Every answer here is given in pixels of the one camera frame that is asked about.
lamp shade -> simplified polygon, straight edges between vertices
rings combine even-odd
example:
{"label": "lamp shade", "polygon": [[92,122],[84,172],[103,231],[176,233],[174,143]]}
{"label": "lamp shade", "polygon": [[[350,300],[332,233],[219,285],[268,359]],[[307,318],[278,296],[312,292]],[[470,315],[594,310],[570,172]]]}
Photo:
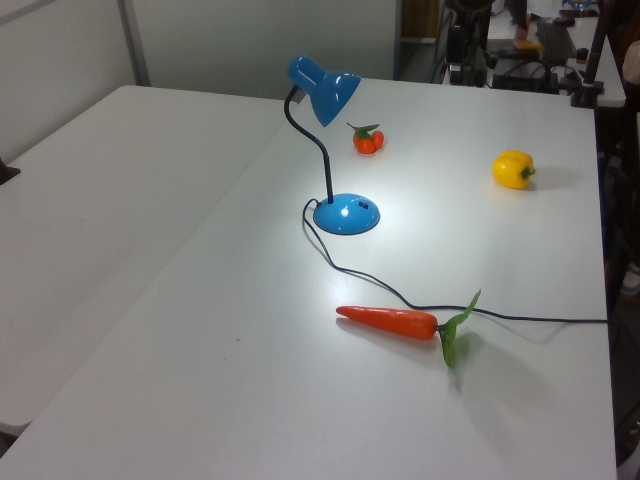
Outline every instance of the lamp shade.
{"label": "lamp shade", "polygon": [[318,121],[326,127],[358,88],[360,77],[346,72],[326,72],[302,55],[289,64],[287,74],[311,100]]}

yellow bell pepper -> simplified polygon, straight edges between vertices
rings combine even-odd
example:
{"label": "yellow bell pepper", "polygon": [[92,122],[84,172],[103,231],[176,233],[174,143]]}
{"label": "yellow bell pepper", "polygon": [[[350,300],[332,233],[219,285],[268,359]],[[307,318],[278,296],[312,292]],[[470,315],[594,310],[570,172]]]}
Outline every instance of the yellow bell pepper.
{"label": "yellow bell pepper", "polygon": [[520,150],[505,150],[493,162],[493,178],[505,187],[524,188],[534,173],[533,158]]}

green leaf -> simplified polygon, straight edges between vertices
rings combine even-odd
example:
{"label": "green leaf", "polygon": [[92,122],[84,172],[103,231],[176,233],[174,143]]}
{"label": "green leaf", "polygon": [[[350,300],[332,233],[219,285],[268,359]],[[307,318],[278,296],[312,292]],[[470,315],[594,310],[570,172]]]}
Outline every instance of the green leaf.
{"label": "green leaf", "polygon": [[471,314],[473,309],[478,303],[478,298],[480,298],[480,293],[482,290],[478,290],[478,293],[475,294],[473,300],[464,311],[454,317],[451,317],[447,323],[438,327],[438,333],[440,333],[440,342],[442,343],[442,355],[444,356],[444,363],[447,364],[449,368],[453,366],[456,360],[456,349],[455,349],[455,341],[456,341],[456,331],[458,326],[464,322],[467,317]]}
{"label": "green leaf", "polygon": [[379,123],[376,123],[375,125],[366,125],[364,127],[354,127],[353,125],[351,125],[348,122],[347,122],[347,125],[349,125],[351,128],[353,128],[353,132],[354,132],[355,136],[360,138],[360,139],[371,139],[371,138],[373,138],[369,132],[371,130],[375,130],[376,128],[378,128],[380,126]]}

pepper stem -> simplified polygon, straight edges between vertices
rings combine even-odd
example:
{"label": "pepper stem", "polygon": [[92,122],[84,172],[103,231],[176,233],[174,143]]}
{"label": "pepper stem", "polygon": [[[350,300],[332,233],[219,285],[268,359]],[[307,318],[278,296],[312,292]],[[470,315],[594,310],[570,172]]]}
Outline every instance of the pepper stem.
{"label": "pepper stem", "polygon": [[536,169],[535,168],[525,167],[524,170],[522,171],[521,175],[522,175],[522,178],[524,180],[526,180],[527,178],[535,175],[535,173],[536,173]]}

lamp neck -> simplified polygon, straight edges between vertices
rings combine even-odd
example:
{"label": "lamp neck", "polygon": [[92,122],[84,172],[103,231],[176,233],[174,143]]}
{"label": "lamp neck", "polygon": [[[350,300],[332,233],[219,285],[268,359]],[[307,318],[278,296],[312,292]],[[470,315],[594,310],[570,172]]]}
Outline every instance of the lamp neck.
{"label": "lamp neck", "polygon": [[333,203],[333,186],[331,184],[331,163],[329,162],[329,152],[327,152],[327,149],[322,144],[322,142],[318,140],[318,138],[314,137],[311,133],[309,133],[307,130],[302,128],[298,123],[296,123],[296,121],[291,116],[291,111],[290,111],[291,100],[293,99],[293,96],[298,92],[298,90],[299,88],[294,85],[291,91],[289,92],[289,95],[287,95],[287,98],[284,101],[284,116],[287,117],[287,120],[293,126],[293,128],[298,130],[305,137],[307,137],[309,140],[315,143],[318,146],[318,148],[320,148],[320,150],[322,151],[322,158],[324,160],[324,177],[327,184],[327,203]]}

